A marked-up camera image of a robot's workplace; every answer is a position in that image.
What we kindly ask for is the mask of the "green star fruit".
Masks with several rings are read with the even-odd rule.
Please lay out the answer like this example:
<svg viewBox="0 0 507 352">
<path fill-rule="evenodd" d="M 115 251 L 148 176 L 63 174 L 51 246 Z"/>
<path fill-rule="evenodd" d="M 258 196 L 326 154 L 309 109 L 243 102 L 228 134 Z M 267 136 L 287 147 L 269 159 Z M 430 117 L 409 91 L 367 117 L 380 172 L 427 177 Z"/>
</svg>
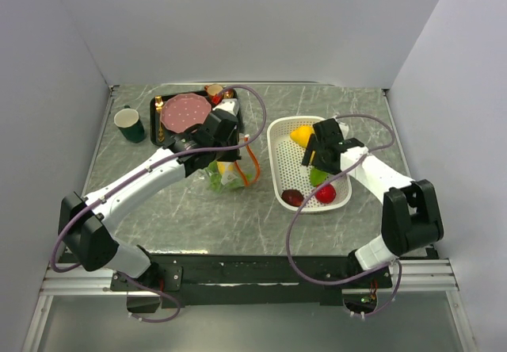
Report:
<svg viewBox="0 0 507 352">
<path fill-rule="evenodd" d="M 316 188 L 326 183 L 330 179 L 330 174 L 313 167 L 310 171 L 309 179 L 311 186 Z"/>
</svg>

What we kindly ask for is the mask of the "yellow corn cob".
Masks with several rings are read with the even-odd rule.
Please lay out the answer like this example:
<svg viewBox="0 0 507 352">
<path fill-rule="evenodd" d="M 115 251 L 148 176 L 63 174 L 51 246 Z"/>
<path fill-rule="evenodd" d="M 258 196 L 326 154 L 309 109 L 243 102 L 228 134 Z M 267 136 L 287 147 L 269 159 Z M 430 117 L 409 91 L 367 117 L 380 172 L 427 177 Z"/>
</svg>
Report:
<svg viewBox="0 0 507 352">
<path fill-rule="evenodd" d="M 221 175 L 234 174 L 234 164 L 232 162 L 217 162 L 217 168 Z"/>
</svg>

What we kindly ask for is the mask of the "clear zip top bag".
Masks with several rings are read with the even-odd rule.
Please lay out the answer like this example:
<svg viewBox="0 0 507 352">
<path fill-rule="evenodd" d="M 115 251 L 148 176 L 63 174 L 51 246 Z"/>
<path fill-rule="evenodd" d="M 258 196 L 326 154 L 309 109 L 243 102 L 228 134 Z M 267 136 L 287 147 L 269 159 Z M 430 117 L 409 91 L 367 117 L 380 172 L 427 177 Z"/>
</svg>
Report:
<svg viewBox="0 0 507 352">
<path fill-rule="evenodd" d="M 234 164 L 234 174 L 225 174 L 225 175 L 222 175 L 222 184 L 224 185 L 224 189 L 228 189 L 226 187 L 226 184 L 234 177 L 234 176 L 241 176 L 243 179 L 246 179 L 246 176 L 249 175 L 249 180 L 251 181 L 250 185 L 253 185 L 254 183 L 256 183 L 258 181 L 258 179 L 260 178 L 261 176 L 261 167 L 260 167 L 260 163 L 258 162 L 258 159 L 256 157 L 256 155 L 253 153 L 252 149 L 250 148 L 249 145 L 246 145 L 246 152 L 248 153 L 249 157 L 250 157 L 250 160 L 253 164 L 253 167 L 255 169 L 255 175 L 252 175 L 252 174 L 246 174 L 241 166 L 238 164 L 237 161 L 234 161 L 232 162 Z M 207 170 L 213 170 L 213 171 L 218 171 L 218 168 L 217 168 L 217 162 L 214 161 L 212 163 L 210 163 L 208 165 L 208 167 L 206 167 L 204 169 L 204 176 L 206 177 L 206 179 L 208 180 L 208 177 L 207 177 L 207 174 L 206 174 L 206 171 Z"/>
</svg>

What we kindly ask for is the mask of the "green grape bunch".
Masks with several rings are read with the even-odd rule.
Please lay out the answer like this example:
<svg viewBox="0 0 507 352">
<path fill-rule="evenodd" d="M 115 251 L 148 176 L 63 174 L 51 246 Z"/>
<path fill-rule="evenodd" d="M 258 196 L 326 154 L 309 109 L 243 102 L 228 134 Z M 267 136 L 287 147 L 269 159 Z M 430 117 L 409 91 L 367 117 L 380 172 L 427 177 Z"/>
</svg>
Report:
<svg viewBox="0 0 507 352">
<path fill-rule="evenodd" d="M 218 171 L 213 170 L 207 170 L 206 174 L 209 180 L 209 189 L 217 193 L 222 192 L 224 189 L 222 175 Z"/>
</svg>

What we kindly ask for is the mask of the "green round cabbage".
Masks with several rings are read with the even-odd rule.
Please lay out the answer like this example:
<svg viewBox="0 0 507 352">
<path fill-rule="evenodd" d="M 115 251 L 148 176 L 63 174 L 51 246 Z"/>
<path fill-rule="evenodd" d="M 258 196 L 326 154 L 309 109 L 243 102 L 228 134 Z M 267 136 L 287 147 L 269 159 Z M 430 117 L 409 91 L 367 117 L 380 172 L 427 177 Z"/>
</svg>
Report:
<svg viewBox="0 0 507 352">
<path fill-rule="evenodd" d="M 249 180 L 249 175 L 246 176 L 246 179 L 243 179 L 241 176 L 234 176 L 227 184 L 226 187 L 228 189 L 241 189 L 246 188 L 250 185 L 251 181 Z"/>
</svg>

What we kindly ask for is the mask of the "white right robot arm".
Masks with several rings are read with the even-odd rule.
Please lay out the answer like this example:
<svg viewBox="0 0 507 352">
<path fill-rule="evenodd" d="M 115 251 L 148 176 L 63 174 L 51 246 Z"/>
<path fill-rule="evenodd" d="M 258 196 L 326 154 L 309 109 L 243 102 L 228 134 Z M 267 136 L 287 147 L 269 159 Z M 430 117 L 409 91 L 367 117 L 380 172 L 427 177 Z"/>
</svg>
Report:
<svg viewBox="0 0 507 352">
<path fill-rule="evenodd" d="M 380 234 L 352 253 L 348 281 L 365 287 L 374 269 L 441 240 L 444 227 L 433 184 L 400 174 L 356 138 L 346 139 L 336 119 L 313 124 L 302 164 L 328 174 L 345 173 L 382 205 Z"/>
</svg>

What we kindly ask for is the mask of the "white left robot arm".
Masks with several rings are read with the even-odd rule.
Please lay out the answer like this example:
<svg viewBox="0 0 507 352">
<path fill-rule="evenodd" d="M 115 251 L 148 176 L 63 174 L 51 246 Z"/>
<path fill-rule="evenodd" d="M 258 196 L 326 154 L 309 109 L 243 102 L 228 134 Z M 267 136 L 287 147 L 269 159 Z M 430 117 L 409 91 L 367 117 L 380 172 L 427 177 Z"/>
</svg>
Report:
<svg viewBox="0 0 507 352">
<path fill-rule="evenodd" d="M 61 201 L 58 243 L 87 271 L 106 267 L 128 275 L 138 289 L 151 288 L 158 275 L 142 247 L 118 240 L 113 229 L 130 211 L 157 192 L 220 159 L 238 157 L 238 111 L 219 105 L 203 124 L 169 136 L 147 161 L 86 197 L 70 193 Z"/>
</svg>

